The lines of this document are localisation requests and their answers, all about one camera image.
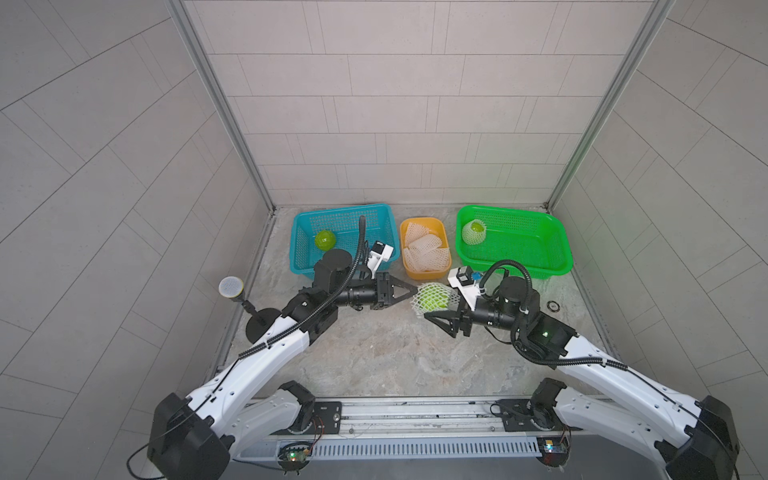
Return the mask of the white foam net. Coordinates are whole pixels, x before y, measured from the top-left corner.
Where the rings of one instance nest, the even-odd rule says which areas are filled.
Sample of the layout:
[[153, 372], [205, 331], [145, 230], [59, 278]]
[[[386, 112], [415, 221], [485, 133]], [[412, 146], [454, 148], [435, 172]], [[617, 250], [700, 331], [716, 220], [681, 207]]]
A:
[[420, 285], [411, 299], [411, 306], [418, 317], [424, 313], [457, 310], [461, 295], [448, 285], [429, 282]]
[[467, 222], [461, 229], [462, 242], [469, 246], [480, 245], [486, 240], [486, 224], [479, 219]]

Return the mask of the dark green netted custard apple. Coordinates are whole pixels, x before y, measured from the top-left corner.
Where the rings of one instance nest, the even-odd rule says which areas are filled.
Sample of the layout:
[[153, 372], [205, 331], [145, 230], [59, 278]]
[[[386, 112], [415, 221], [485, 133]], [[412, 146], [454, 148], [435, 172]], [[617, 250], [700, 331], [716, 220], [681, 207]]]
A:
[[451, 289], [445, 290], [444, 285], [424, 285], [419, 291], [418, 305], [424, 312], [446, 310], [450, 303]]

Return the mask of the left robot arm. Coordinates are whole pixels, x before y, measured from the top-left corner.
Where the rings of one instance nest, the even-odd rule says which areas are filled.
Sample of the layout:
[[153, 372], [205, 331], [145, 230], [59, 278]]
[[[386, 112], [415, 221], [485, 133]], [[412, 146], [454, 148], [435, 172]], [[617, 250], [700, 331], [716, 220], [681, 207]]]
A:
[[254, 395], [290, 360], [308, 349], [338, 319], [342, 307], [383, 310], [411, 299], [417, 287], [381, 270], [386, 244], [368, 243], [367, 218], [358, 218], [356, 250], [327, 251], [315, 265], [311, 287], [281, 310], [256, 310], [242, 282], [227, 277], [220, 294], [250, 313], [250, 347], [186, 397], [169, 394], [156, 407], [150, 439], [142, 446], [160, 479], [218, 479], [249, 444], [276, 431], [313, 425], [316, 398], [296, 381], [265, 400]]

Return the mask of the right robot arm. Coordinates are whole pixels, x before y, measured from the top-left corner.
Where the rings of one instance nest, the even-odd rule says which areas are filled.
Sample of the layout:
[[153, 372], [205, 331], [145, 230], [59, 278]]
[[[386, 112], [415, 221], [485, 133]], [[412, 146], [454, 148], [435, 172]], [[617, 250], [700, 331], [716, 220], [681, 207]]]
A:
[[530, 363], [559, 370], [606, 395], [593, 400], [564, 382], [541, 381], [527, 406], [496, 413], [526, 419], [542, 431], [558, 431], [560, 447], [545, 447], [543, 463], [566, 456], [569, 434], [586, 430], [645, 456], [670, 479], [738, 477], [740, 443], [728, 405], [711, 395], [697, 400], [613, 358], [574, 328], [540, 308], [527, 269], [514, 260], [494, 263], [484, 274], [471, 267], [450, 271], [459, 296], [424, 319], [451, 337], [470, 335], [474, 325], [509, 332], [508, 345]]

